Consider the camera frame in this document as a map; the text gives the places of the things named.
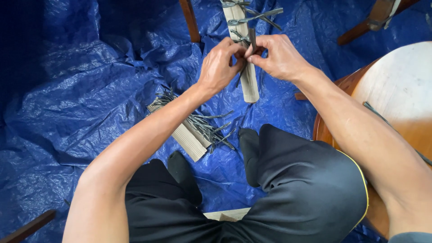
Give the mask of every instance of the wooden chair leg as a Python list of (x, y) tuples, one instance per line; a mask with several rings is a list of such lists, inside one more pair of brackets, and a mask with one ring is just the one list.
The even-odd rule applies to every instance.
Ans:
[(48, 222), (55, 217), (55, 213), (56, 211), (54, 209), (50, 209), (44, 212), (39, 217), (30, 221), (28, 224), (24, 225), (12, 234), (1, 239), (0, 243), (19, 243), (23, 241), (25, 238), (36, 232), (38, 229), (48, 224)]
[(181, 9), (183, 10), (184, 18), (186, 19), (189, 34), (191, 35), (191, 42), (199, 43), (201, 41), (201, 37), (198, 31), (197, 19), (195, 18), (191, 0), (179, 0), (179, 2)]
[[(401, 2), (399, 4), (399, 7), (397, 8), (397, 10), (396, 10), (396, 12), (395, 12), (394, 15), (396, 16), (397, 14), (401, 13), (402, 11), (404, 11), (407, 8), (409, 8), (411, 5), (417, 3), (418, 1), (420, 1), (420, 0), (401, 0)], [(387, 13), (387, 11), (388, 11), (388, 5), (382, 6), (380, 4), (379, 5), (375, 4), (374, 8), (371, 11), (371, 14), (372, 13), (382, 13), (382, 12), (378, 11), (380, 9), (384, 9), (385, 13)], [(370, 16), (369, 18), (365, 19), (360, 24), (356, 25), (354, 28), (350, 29), (349, 31), (347, 31), (346, 33), (344, 33), (343, 35), (341, 35), (339, 38), (337, 38), (337, 43), (339, 45), (345, 45), (345, 44), (350, 43), (354, 39), (362, 36), (363, 34), (367, 33), (371, 29), (373, 29), (373, 30), (379, 30), (381, 28), (382, 24), (384, 24), (384, 23), (381, 23), (380, 25), (371, 24), (370, 23), (371, 18), (375, 18), (375, 17), (377, 17), (377, 16), (375, 16), (375, 14), (374, 14), (374, 16)]]

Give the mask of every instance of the blue tarp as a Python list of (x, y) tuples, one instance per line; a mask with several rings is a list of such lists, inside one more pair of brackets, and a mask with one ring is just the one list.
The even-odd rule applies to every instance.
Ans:
[[(361, 22), (374, 0), (255, 0), (282, 32), (252, 21), (257, 35), (287, 34), (311, 64), (336, 80), (407, 44), (432, 40), (430, 0), (393, 18), (390, 27), (349, 45), (336, 39)], [(57, 216), (26, 242), (60, 242), (83, 169), (116, 137), (142, 120), (161, 84), (182, 93), (196, 82), (203, 57), (228, 36), (219, 0), (192, 0), (202, 43), (190, 43), (177, 0), (14, 0), (0, 20), (0, 238), (48, 209)], [(231, 115), (223, 130), (271, 123), (311, 138), (316, 110), (296, 101), (296, 87), (256, 69), (260, 100), (249, 105), (231, 83), (200, 110)], [(239, 148), (237, 133), (229, 141)], [(168, 139), (154, 158), (181, 147)], [(219, 146), (192, 164), (202, 210), (250, 207), (265, 194), (247, 185), (241, 153)], [(360, 225), (344, 242), (376, 242)]]

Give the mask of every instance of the black sock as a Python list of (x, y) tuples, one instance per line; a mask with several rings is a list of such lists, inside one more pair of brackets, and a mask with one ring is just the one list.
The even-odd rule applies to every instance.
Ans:
[(188, 201), (199, 206), (203, 201), (200, 189), (192, 175), (191, 167), (179, 151), (173, 152), (168, 158), (168, 172), (189, 195)]
[(240, 149), (245, 163), (246, 180), (249, 185), (259, 187), (257, 182), (257, 161), (260, 154), (258, 133), (249, 128), (241, 128), (238, 132)]

